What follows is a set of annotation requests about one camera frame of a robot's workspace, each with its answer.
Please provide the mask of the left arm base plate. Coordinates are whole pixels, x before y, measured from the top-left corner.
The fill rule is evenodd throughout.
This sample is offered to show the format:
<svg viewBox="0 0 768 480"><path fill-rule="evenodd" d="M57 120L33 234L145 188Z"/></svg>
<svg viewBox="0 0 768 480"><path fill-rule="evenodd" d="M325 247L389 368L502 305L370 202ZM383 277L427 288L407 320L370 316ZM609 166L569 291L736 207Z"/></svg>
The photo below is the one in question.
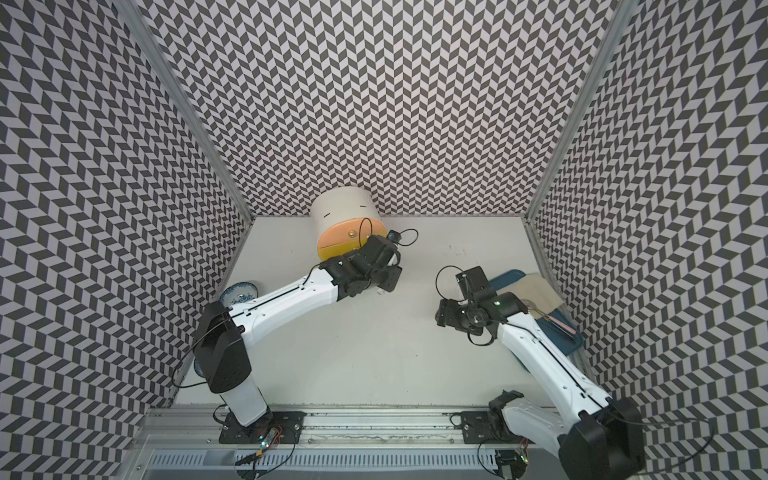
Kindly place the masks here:
<svg viewBox="0 0 768 480"><path fill-rule="evenodd" d="M249 426L241 425L233 413L228 413L221 425L220 444L257 445L276 429L283 445L294 445L300 440L306 413L302 411L268 412Z"/></svg>

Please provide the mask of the yellow drawer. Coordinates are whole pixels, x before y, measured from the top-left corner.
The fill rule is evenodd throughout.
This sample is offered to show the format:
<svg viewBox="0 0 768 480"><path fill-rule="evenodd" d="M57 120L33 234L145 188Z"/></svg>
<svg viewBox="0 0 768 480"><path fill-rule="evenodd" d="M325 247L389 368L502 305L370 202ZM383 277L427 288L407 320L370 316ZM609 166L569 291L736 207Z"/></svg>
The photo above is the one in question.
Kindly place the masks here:
<svg viewBox="0 0 768 480"><path fill-rule="evenodd" d="M321 262L324 262L332 257L342 256L343 254L355 250L358 248L357 241L347 241L321 247L318 249L318 256Z"/></svg>

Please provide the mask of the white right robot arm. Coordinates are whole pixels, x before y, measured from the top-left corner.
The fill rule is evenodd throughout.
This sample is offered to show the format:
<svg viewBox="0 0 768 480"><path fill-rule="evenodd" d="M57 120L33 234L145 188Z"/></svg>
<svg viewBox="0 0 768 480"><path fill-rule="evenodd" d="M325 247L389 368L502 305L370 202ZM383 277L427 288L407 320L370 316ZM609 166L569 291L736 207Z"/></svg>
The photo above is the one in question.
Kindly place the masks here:
<svg viewBox="0 0 768 480"><path fill-rule="evenodd" d="M554 408L504 391L488 404L488 442L529 440L553 455L570 479L628 479L646 466L641 415L628 399L613 399L547 337L528 306L492 288L481 267L458 270L459 300L442 298L436 323L469 338L489 333L538 382Z"/></svg>

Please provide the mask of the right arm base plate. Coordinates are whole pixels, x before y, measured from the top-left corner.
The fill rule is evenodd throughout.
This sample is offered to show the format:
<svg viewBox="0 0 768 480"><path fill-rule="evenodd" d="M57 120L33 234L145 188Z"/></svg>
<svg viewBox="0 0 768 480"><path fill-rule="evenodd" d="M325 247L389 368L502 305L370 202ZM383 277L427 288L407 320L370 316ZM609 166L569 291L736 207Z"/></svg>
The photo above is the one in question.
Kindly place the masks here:
<svg viewBox="0 0 768 480"><path fill-rule="evenodd" d="M462 411L458 413L458 426L463 442L467 445L519 444L523 438L498 427L490 420L487 411Z"/></svg>

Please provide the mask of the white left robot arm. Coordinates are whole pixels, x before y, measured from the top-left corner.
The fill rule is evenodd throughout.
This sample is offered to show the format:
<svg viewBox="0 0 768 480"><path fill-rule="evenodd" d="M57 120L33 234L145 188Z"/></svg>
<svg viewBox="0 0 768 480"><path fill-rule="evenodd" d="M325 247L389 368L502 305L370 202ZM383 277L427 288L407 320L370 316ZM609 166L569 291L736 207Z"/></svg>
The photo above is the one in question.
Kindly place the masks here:
<svg viewBox="0 0 768 480"><path fill-rule="evenodd" d="M198 322L191 353L209 391L222 398L243 427L269 416L249 350L315 309L355 297L370 287L393 291L402 273L400 260L394 242L372 235L361 248L320 262L306 276L262 298L233 306L221 301L208 304Z"/></svg>

